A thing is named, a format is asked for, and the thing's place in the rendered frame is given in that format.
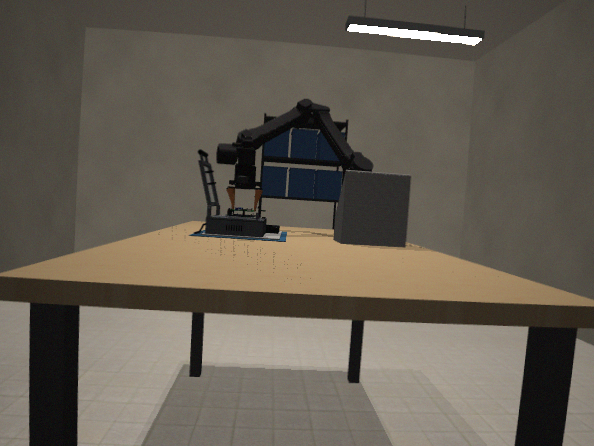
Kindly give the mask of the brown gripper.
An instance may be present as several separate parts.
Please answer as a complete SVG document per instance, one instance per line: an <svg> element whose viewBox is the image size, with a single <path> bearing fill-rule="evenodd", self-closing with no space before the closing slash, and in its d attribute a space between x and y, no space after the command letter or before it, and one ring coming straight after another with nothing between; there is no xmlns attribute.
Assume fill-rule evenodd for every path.
<svg viewBox="0 0 594 446"><path fill-rule="evenodd" d="M235 184L232 184L232 183L235 183ZM229 198L231 200L232 210L234 210L234 205L235 205L235 189L255 189L255 202L254 202L254 212L255 212L257 203L263 193L262 188L256 188L256 186L261 187L261 182L259 185L259 182L248 181L248 183L239 183L236 180L229 180L229 184L235 185L235 187L228 186L228 188L227 188L227 192L228 192ZM261 190L262 190L262 192L261 192ZM259 197L259 195L260 195L260 197Z"/></svg>

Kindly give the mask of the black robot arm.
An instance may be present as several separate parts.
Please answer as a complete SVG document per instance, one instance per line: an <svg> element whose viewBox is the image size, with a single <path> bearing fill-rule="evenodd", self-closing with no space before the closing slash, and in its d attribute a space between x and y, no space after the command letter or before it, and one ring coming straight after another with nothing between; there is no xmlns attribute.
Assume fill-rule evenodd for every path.
<svg viewBox="0 0 594 446"><path fill-rule="evenodd" d="M373 163L368 158L364 157L361 152L354 152L351 149L331 119L329 107L312 103L313 102L310 99L303 99L299 101L297 106L292 108L292 110L289 112L259 127L251 128L249 130L245 129L243 132L239 132L236 141L237 143L233 142L232 144L218 144L217 164L235 165L238 161L238 164L235 165L236 172L234 180L236 180L237 177L236 181L239 183L248 183L248 181L255 182L255 150L259 149L266 142L290 130L293 127L299 129L305 124L314 124L320 129L323 136L339 159L341 167L344 170L344 176L346 170L372 172L371 170L373 169ZM314 120L315 116L316 120ZM239 152L239 156L237 155L237 150ZM353 159L354 162L352 162Z"/></svg>

